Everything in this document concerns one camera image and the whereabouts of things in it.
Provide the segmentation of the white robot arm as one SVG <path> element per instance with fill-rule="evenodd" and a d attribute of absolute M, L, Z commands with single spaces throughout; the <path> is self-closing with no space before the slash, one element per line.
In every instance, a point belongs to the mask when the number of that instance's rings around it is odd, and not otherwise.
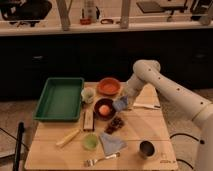
<path fill-rule="evenodd" d="M 138 60 L 133 74 L 125 83 L 123 95 L 131 108 L 146 84 L 154 86 L 165 98 L 180 107 L 201 129 L 201 140 L 195 160 L 195 171 L 213 171 L 213 102 L 186 89 L 160 73 L 156 60 Z"/>

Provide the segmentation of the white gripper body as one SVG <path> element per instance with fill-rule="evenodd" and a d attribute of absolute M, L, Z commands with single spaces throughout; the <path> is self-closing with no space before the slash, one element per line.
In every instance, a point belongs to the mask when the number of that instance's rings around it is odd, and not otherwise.
<path fill-rule="evenodd" d="M 126 81 L 122 93 L 128 99 L 135 99 L 140 94 L 144 86 L 145 82 L 133 74 Z"/>

